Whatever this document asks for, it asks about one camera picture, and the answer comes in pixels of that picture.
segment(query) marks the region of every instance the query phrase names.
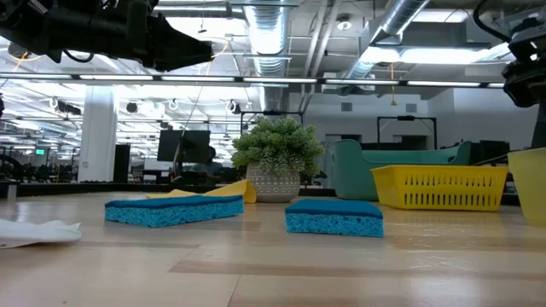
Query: light fixture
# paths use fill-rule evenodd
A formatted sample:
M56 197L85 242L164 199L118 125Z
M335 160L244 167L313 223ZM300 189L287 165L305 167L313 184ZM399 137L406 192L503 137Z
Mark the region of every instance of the light fixture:
M261 77L246 77L242 79L247 83L297 83L297 84L315 84L315 78L261 78Z
M415 64L470 64L481 57L481 51L458 48L410 48L400 55L400 61Z
M172 101L169 101L169 109L171 111L178 110L178 102L176 98L172 99Z
M138 105L135 102L129 102L125 107L125 110L127 110L128 113L137 113Z
M57 101L57 99L55 97L52 97L49 99L49 107L55 109L57 107L59 107L59 102Z
M408 81L412 86L479 87L479 82Z
M398 85L398 81L394 80L375 80L375 79L327 79L326 84L339 85Z
M154 76L144 75L79 75L83 80L152 81Z
M193 76L162 76L163 81L188 81L188 82L234 82L233 77L193 77Z
M502 83L492 83L492 84L487 85L487 87L492 88L492 89L503 89L504 84L502 84Z
M338 18L335 19L335 21L339 22L337 27L340 31L346 31L351 29L352 24L349 21L349 17L349 14L339 14Z
M360 56L360 61L365 63L395 63L400 61L400 54L395 49L368 47Z
M68 74L52 74L52 73L0 73L0 78L12 78L12 79L70 79L71 75Z

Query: yellow cloth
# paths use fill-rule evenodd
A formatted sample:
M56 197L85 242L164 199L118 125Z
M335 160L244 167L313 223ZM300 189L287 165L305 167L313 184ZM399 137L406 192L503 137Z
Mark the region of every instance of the yellow cloth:
M174 189L168 194L147 194L146 198L159 199L159 198L169 198L169 197L186 197L186 196L192 196L192 195L198 195L198 194ZM231 183L230 185L227 185L225 187L217 188L213 191L206 192L203 195L206 195L206 196L242 195L243 199L245 200L245 203L253 204L256 202L256 191L254 190L254 186L247 179L244 179L235 183Z

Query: desk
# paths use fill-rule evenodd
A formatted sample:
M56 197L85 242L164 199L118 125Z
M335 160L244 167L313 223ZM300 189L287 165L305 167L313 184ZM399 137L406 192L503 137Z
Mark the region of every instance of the desk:
M73 245L1 251L3 305L546 306L546 229L527 226L519 207L381 207L384 239L287 234L288 204L247 205L238 217L163 229L104 221L107 201L143 196L0 203L0 218L81 222L83 233Z

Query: blue sponge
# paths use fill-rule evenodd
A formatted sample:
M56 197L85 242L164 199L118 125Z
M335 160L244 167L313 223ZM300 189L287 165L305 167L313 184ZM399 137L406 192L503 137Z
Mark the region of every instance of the blue sponge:
M114 200L105 206L108 221L164 227L233 217L245 211L242 195L189 196L151 200Z
M368 201L300 200L285 213L288 232L383 237L383 214Z

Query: plastic basket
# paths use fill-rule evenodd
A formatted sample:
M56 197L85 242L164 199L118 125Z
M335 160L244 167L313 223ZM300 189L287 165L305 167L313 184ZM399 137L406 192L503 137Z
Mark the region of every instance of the plastic basket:
M523 216L530 224L546 225L546 148L509 153L508 165Z
M372 170L382 205L497 211L507 167L390 165Z

